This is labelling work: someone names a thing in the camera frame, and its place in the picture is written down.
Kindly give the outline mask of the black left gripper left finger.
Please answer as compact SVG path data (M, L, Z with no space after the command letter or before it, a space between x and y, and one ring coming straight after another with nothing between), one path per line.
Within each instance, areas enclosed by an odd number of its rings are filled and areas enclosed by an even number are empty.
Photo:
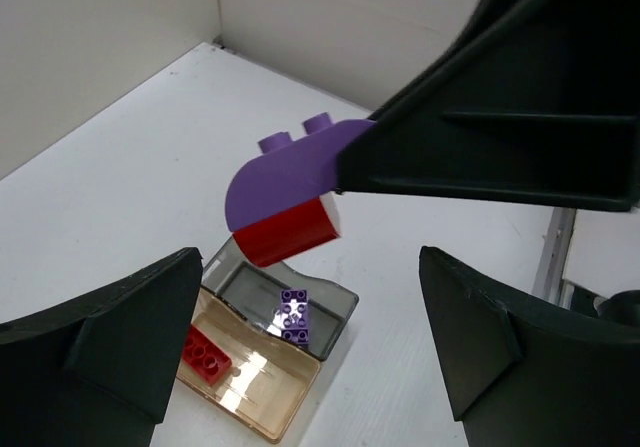
M162 423L203 266L183 248L1 325L4 446L147 446Z

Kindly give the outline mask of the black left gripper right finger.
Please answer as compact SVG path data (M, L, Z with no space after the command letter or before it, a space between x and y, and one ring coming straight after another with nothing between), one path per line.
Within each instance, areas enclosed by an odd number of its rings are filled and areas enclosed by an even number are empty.
M471 446L636 446L639 329L498 282L436 247L419 276Z

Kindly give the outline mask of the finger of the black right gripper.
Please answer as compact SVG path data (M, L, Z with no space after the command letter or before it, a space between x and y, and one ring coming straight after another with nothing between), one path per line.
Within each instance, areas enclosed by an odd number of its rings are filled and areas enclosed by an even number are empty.
M479 0L338 157L342 192L627 212L639 203L639 0Z

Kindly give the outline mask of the red lego brick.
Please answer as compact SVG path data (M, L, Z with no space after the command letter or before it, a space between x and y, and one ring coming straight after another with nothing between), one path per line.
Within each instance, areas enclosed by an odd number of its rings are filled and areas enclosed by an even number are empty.
M232 367L231 358L194 325L189 328L181 359L209 386Z
M331 193L244 227L233 238L255 266L269 267L339 238L340 218Z

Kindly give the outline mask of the small purple lego brick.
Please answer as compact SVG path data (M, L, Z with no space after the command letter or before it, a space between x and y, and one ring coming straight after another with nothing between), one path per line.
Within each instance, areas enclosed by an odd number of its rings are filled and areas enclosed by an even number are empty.
M306 290L282 290L280 293L281 337L299 346L310 341L309 306Z

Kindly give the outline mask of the purple lego piece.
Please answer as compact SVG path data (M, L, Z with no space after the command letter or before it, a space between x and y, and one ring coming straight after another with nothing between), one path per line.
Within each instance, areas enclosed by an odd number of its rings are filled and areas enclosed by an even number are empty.
M225 216L237 232L337 188L337 157L374 125L369 119L333 122L327 113L303 122L296 140L277 132L258 142L261 154L245 163L227 189Z

